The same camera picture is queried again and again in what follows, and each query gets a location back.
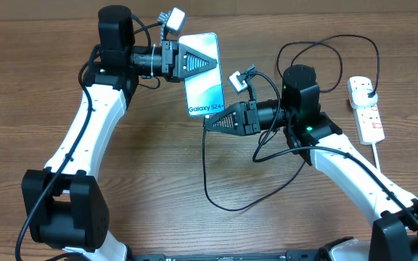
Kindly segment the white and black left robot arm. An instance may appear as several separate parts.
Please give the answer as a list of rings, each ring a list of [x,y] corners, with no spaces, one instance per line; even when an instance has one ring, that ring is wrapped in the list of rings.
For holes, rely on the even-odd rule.
[[[180,9],[157,19],[160,43],[138,46],[146,26],[128,7],[98,13],[99,43],[80,69],[82,99],[59,149],[41,170],[28,170],[21,189],[27,217],[21,233],[69,260],[131,260],[131,248],[109,229],[110,212],[99,188],[99,166],[112,132],[143,80],[200,88],[221,84],[215,33],[182,35]]]

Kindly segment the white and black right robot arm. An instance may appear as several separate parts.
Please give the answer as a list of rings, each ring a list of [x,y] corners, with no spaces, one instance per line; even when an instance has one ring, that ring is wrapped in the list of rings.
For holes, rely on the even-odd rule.
[[[307,165],[327,175],[359,208],[372,227],[370,241],[351,236],[307,251],[290,250],[288,260],[418,260],[418,198],[386,178],[352,145],[322,112],[316,73],[292,65],[282,76],[275,100],[257,101],[250,79],[255,69],[231,76],[249,101],[239,102],[204,120],[205,132],[250,136],[283,128],[288,148],[274,153],[300,155]]]

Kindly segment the Samsung Galaxy smartphone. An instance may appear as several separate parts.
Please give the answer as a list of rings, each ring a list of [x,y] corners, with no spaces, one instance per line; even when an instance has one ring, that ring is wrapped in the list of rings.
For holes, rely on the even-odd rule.
[[[215,33],[187,35],[180,37],[178,43],[206,54],[218,62],[214,69],[184,79],[188,115],[203,117],[223,111],[225,103],[218,36]]]

